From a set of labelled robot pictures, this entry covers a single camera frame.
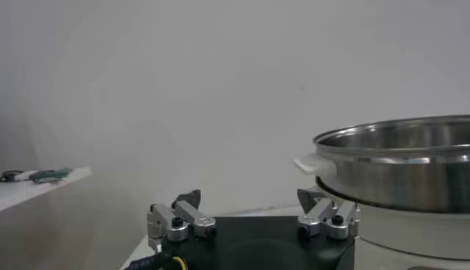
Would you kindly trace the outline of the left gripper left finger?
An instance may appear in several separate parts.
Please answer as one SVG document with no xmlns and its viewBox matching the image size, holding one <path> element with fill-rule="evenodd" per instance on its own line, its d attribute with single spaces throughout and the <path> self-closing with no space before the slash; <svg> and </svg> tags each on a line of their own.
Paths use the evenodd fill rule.
<svg viewBox="0 0 470 270">
<path fill-rule="evenodd" d="M 202 239 L 211 239 L 217 235 L 217 222 L 213 216 L 199 211 L 200 189 L 180 194 L 167 206 L 163 203 L 152 204 L 147 212 L 148 246 L 159 253 L 163 242 L 182 243 L 189 238 L 189 233 Z"/>
</svg>

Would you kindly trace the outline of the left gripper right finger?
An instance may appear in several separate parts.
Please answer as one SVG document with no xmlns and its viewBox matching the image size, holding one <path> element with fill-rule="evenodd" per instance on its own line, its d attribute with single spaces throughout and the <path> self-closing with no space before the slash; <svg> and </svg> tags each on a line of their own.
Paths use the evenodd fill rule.
<svg viewBox="0 0 470 270">
<path fill-rule="evenodd" d="M 360 209 L 356 203 L 334 200 L 316 189 L 298 189 L 297 198 L 304 211 L 297 218 L 302 238 L 311 239 L 323 230 L 328 238 L 339 241 L 358 235 Z"/>
</svg>

